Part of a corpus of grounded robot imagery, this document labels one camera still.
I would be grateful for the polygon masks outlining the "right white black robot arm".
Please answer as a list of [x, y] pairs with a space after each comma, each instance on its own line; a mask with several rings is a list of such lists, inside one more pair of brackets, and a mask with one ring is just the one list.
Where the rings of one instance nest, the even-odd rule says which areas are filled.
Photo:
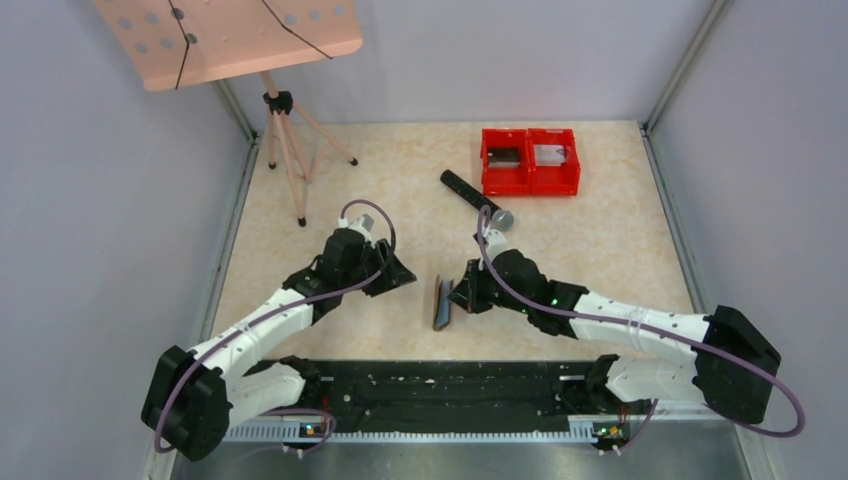
[[739, 310], [677, 314], [616, 302], [588, 288], [547, 278], [515, 249], [490, 266], [468, 261], [449, 293], [469, 313], [495, 307], [524, 314], [551, 336], [616, 343], [647, 360], [607, 355], [586, 385], [589, 404], [612, 412], [647, 399], [699, 402], [733, 421], [758, 425], [765, 417], [781, 356]]

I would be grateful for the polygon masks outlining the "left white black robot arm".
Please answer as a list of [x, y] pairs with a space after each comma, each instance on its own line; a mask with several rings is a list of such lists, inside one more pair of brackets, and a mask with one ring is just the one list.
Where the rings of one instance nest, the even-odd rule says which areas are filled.
[[314, 410], [321, 397], [317, 382], [280, 362], [256, 367], [284, 340], [339, 307], [344, 295], [361, 291], [376, 297], [415, 282], [395, 245], [394, 238], [374, 240], [360, 227], [338, 228], [321, 254], [242, 320], [189, 349], [166, 350], [140, 414], [155, 433], [157, 452], [176, 450], [201, 460], [230, 428], [267, 411]]

